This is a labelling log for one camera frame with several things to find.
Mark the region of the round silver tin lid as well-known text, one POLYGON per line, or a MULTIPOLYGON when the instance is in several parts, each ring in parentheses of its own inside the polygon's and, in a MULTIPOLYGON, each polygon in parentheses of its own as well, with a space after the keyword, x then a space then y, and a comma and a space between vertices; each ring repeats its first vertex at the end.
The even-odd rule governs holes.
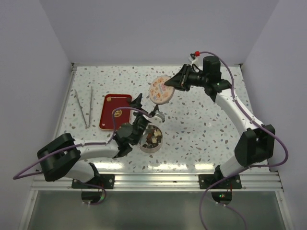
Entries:
POLYGON ((149 98, 157 105, 163 105, 173 97, 175 88, 166 86, 165 83, 171 79, 167 75, 159 76, 153 80, 149 88, 149 98))

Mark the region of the metal serving tongs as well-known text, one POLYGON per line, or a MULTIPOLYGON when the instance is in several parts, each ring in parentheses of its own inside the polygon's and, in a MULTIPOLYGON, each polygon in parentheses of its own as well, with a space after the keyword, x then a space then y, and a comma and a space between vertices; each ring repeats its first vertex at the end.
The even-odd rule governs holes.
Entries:
POLYGON ((91 125, 94 89, 91 86, 90 92, 86 93, 85 96, 82 96, 81 98, 79 97, 79 93, 76 89, 74 90, 74 93, 78 103, 78 107, 81 111, 83 121, 85 123, 85 128, 88 129, 91 125))

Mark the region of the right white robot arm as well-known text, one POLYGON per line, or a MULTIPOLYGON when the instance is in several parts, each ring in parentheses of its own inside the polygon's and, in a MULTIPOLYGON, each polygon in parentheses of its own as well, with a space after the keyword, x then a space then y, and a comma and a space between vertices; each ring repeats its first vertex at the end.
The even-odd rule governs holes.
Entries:
POLYGON ((214 184, 225 188, 231 182, 231 175, 261 163, 273 156, 275 129, 264 125, 245 107, 234 90, 234 79, 222 78, 219 57, 209 55, 203 58, 202 70, 196 72, 193 66, 185 64, 181 70, 165 82, 166 86, 180 91, 189 91, 192 86, 203 87, 205 93, 221 107, 237 129, 240 139, 234 155, 215 169, 214 184))

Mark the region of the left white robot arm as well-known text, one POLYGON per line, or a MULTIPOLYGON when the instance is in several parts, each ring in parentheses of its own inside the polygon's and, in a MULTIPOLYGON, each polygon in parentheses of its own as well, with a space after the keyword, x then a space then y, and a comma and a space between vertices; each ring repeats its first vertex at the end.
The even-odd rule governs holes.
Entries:
POLYGON ((129 106, 119 107, 112 111, 112 124, 116 125, 115 113, 133 111, 133 123, 123 123, 114 128, 110 139, 106 142, 95 142, 74 139, 65 133, 38 151, 37 157, 42 174, 47 182, 54 182, 67 177, 83 182, 89 188, 95 188, 100 182, 99 172, 93 163, 94 158, 122 158, 138 145, 148 126, 157 127, 165 121, 165 115, 158 106, 147 113, 142 109, 142 96, 139 95, 129 106))

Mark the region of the round silver tin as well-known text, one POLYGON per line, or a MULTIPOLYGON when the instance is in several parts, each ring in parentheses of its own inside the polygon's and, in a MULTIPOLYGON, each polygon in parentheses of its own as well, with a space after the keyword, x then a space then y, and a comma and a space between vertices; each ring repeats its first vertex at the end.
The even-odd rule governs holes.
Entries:
POLYGON ((138 142, 138 147, 140 148, 141 151, 145 152, 145 153, 155 153, 157 152, 161 146, 162 146, 162 143, 163 143, 163 133, 162 133, 162 138, 156 138, 156 136, 153 134, 151 135, 150 134, 150 131, 154 131, 155 132, 161 132, 161 129, 152 124, 152 123, 149 123, 147 125, 147 127, 145 128, 145 131, 143 132, 143 134, 141 135, 141 138, 138 142), (153 148, 152 147, 152 142, 158 142, 158 146, 153 148))

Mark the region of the red rectangular tray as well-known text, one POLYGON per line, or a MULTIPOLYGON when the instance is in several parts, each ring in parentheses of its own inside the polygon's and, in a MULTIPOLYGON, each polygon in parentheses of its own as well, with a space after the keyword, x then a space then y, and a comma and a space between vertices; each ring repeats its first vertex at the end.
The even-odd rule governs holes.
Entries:
POLYGON ((120 107, 129 107, 127 98, 132 96, 129 94, 107 94, 104 99, 99 127, 102 130, 113 131, 115 120, 115 130, 118 130, 123 123, 130 122, 130 111, 120 109, 120 107), (111 101, 107 101, 107 97, 112 97, 111 101))

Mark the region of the right black base bracket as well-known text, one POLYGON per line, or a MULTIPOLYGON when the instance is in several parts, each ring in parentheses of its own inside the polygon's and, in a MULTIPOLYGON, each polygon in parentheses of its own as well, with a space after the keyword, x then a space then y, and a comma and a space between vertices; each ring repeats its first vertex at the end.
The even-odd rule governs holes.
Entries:
POLYGON ((226 179, 216 179, 213 174, 199 174, 199 187, 200 189, 208 189, 211 185, 217 183, 212 189, 242 189, 241 178, 235 175, 226 179))

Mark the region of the aluminium front rail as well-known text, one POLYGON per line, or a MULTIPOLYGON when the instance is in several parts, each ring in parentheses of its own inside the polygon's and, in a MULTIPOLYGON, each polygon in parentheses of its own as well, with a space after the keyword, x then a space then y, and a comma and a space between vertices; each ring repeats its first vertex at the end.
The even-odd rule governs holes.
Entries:
MULTIPOLYGON (((102 186, 114 191, 204 191, 209 187, 213 176, 199 173, 105 173, 102 186)), ((65 191, 71 189, 91 189, 76 180, 62 178, 46 182, 43 176, 33 179, 32 190, 65 191)), ((215 191, 282 191, 278 173, 243 173, 215 185, 215 191)))

